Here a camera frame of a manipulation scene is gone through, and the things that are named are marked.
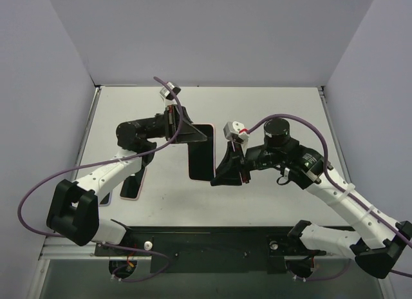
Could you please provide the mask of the black phone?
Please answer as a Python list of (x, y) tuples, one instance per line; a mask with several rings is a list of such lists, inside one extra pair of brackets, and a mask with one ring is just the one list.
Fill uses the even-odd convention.
[(215, 176), (215, 129), (212, 124), (195, 126), (207, 136), (207, 140), (188, 144), (189, 178), (210, 182)]

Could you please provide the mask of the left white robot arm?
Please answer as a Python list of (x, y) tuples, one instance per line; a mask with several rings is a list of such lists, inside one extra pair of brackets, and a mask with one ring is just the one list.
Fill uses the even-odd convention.
[(207, 136), (190, 120), (185, 108), (166, 106), (154, 117), (123, 122), (116, 129), (119, 151), (88, 175), (74, 182), (60, 181), (53, 194), (46, 225), (63, 237), (84, 246), (109, 243), (118, 255), (132, 248), (132, 238), (118, 222), (99, 216), (99, 204), (120, 183), (144, 169), (154, 158), (156, 138), (172, 144), (205, 142)]

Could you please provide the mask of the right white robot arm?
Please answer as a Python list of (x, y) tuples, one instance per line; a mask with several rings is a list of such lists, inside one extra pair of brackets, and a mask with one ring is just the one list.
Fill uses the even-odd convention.
[(411, 222), (385, 215), (342, 178), (314, 125), (294, 115), (276, 114), (251, 129), (228, 122), (223, 132), (227, 150), (212, 186), (240, 186), (250, 182), (251, 171), (276, 169), (287, 183), (323, 201), (352, 228), (338, 230), (301, 220), (288, 233), (291, 251), (343, 256), (378, 279), (392, 273), (405, 247), (411, 246)]

